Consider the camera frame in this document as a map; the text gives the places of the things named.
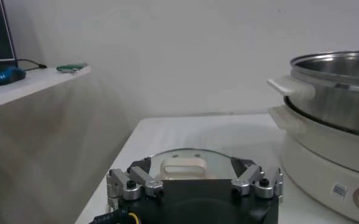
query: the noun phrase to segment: yellow cable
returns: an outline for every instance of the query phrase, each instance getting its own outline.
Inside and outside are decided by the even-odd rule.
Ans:
[[[134,213],[130,212],[130,213],[128,213],[128,215],[132,216],[132,217],[135,219],[136,224],[140,224],[140,222],[138,221],[138,217],[137,217],[137,215],[136,215],[136,214],[134,214]]]

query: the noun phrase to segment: sticker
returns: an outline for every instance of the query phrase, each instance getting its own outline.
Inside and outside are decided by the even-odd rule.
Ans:
[[[347,195],[347,186],[339,183],[335,183],[332,187],[332,195],[344,200]]]

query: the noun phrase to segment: white wall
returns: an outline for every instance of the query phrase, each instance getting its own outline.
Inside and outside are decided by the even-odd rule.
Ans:
[[[28,193],[45,222],[75,220],[112,147],[141,118],[264,112],[281,102],[266,80],[289,73],[292,57],[359,49],[359,0],[4,1],[20,58],[93,69],[74,91],[58,86],[0,108],[0,152],[16,150],[17,161],[4,167],[0,155],[0,177],[17,170],[24,192],[8,198],[14,188],[0,188],[9,218],[24,215],[15,202]],[[49,180],[33,181],[37,166]]]
[[[17,51],[88,61],[131,126],[264,111],[295,56],[359,49],[359,0],[5,0]]]

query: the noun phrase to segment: blue object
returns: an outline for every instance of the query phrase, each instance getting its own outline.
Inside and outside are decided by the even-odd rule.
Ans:
[[[23,69],[9,67],[0,72],[0,85],[6,85],[15,81],[25,79],[26,72]]]

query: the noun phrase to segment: white pot handle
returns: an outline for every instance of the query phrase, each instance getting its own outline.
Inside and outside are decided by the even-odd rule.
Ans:
[[[269,114],[280,129],[284,129],[292,135],[302,135],[307,132],[305,122],[290,112],[286,105],[269,108]]]
[[[280,94],[296,100],[312,99],[316,93],[313,85],[295,79],[290,75],[269,79],[267,83]]]

